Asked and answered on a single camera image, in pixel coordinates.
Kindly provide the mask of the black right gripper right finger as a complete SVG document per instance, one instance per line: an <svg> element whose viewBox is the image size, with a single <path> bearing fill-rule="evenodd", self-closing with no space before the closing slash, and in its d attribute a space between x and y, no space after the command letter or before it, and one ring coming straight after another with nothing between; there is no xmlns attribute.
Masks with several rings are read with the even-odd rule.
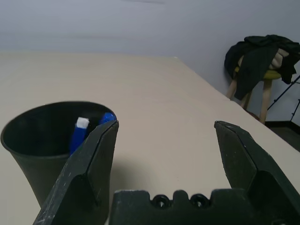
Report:
<svg viewBox="0 0 300 225"><path fill-rule="evenodd" d="M298 225L300 195L272 156L250 133L215 121L223 168L232 188L245 190L255 216L263 225Z"/></svg>

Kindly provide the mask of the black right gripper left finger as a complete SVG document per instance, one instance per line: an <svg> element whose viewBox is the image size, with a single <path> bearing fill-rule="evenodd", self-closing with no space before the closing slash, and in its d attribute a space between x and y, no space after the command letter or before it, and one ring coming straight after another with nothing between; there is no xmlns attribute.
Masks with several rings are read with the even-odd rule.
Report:
<svg viewBox="0 0 300 225"><path fill-rule="evenodd" d="M89 134L65 163L34 224L105 224L118 129L112 120Z"/></svg>

